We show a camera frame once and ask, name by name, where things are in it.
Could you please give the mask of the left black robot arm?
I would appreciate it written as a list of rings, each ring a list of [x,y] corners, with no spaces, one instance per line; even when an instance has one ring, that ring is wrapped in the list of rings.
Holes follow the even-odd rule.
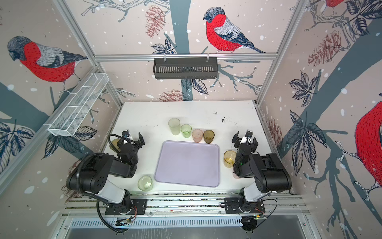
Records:
[[[145,145],[144,138],[139,133],[138,140],[135,140],[126,130],[121,136],[109,134],[107,141],[116,156],[101,152],[86,156],[69,175],[66,187],[105,203],[105,214],[108,216],[144,215],[147,200],[132,199],[128,190],[108,179],[110,175],[133,178],[139,161],[138,150]]]

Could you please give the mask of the lavender plastic tray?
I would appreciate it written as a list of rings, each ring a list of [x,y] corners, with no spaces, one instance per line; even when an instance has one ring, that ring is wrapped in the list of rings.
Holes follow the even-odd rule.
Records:
[[[215,188],[220,184],[220,148],[216,144],[167,140],[155,172],[161,183]]]

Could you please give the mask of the tall pale green glass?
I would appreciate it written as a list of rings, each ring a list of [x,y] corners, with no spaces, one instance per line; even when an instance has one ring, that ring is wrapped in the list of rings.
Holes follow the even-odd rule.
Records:
[[[168,121],[168,126],[173,135],[179,135],[181,131],[181,122],[178,118],[172,118]]]

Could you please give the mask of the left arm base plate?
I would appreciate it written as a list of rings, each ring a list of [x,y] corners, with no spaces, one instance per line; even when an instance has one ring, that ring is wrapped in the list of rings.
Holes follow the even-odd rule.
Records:
[[[107,204],[105,214],[108,216],[144,215],[147,199],[128,199],[120,204]]]

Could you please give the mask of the pale green short glass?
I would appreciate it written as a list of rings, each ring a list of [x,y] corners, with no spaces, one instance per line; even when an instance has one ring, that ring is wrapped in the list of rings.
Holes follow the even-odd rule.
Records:
[[[150,176],[144,175],[138,180],[137,186],[141,191],[151,191],[153,188],[153,180]]]

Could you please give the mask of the pink faceted glass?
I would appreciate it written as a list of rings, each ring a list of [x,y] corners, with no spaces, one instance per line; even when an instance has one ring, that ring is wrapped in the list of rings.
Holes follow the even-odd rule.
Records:
[[[232,175],[233,175],[233,177],[234,177],[235,179],[240,179],[234,172],[232,173]]]

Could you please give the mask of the white mesh wall shelf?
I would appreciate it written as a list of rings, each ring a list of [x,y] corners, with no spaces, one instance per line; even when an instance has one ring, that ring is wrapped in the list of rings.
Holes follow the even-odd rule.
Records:
[[[89,74],[83,85],[69,96],[69,102],[50,124],[54,136],[74,136],[86,115],[105,89],[109,77],[105,73]]]

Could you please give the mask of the small bright green glass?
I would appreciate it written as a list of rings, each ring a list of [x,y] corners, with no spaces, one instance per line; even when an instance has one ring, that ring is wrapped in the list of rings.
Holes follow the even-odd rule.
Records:
[[[189,124],[181,126],[181,132],[184,138],[189,138],[192,135],[192,127]]]

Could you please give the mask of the pale pink textured glass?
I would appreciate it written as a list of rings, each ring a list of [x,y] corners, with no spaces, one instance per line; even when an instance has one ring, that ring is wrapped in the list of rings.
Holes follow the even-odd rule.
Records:
[[[204,137],[204,132],[201,129],[194,129],[192,132],[194,142],[199,143]]]

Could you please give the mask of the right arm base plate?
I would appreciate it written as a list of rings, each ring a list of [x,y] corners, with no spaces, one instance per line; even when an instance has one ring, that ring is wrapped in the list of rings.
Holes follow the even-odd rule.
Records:
[[[227,214],[264,214],[265,208],[262,202],[247,202],[239,197],[224,198],[219,205]]]

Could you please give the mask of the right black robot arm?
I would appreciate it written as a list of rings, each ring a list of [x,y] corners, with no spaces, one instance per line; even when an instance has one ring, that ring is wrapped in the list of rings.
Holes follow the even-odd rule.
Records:
[[[232,143],[237,149],[233,165],[234,174],[242,178],[254,178],[254,182],[239,192],[238,208],[244,213],[259,212],[263,198],[292,188],[291,177],[275,153],[261,155],[258,142],[248,130],[244,137],[236,133]]]

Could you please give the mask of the yellow faceted glass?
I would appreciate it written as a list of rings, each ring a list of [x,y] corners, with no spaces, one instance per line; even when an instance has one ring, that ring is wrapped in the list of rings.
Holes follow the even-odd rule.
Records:
[[[224,153],[223,164],[227,168],[232,168],[234,166],[236,159],[236,152],[233,150],[228,150]]]

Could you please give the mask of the dark amber textured glass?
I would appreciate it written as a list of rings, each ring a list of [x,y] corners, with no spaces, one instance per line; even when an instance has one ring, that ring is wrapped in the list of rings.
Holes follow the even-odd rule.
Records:
[[[204,131],[203,136],[205,143],[212,143],[215,137],[215,133],[214,131],[208,129]]]

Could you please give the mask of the olive amber textured glass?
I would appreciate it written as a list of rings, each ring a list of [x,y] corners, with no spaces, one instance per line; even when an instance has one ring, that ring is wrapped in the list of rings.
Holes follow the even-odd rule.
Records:
[[[109,145],[109,148],[112,151],[114,151],[115,153],[119,153],[120,152],[120,149],[119,149],[119,146],[118,146],[119,141],[120,141],[120,139],[116,138],[116,139],[112,140],[111,144]]]

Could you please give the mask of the aluminium front rail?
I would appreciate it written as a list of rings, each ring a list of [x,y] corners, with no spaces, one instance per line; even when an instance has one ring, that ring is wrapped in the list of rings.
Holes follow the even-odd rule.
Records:
[[[234,193],[188,193],[188,194],[154,194],[135,193],[132,200],[146,199],[146,217],[180,217],[180,216],[225,216],[224,199],[235,197]],[[72,198],[65,206],[62,216],[96,216],[96,200],[87,197]],[[260,217],[271,216],[307,216],[310,212],[299,195],[288,192],[267,196],[253,211],[237,210],[235,215]]]

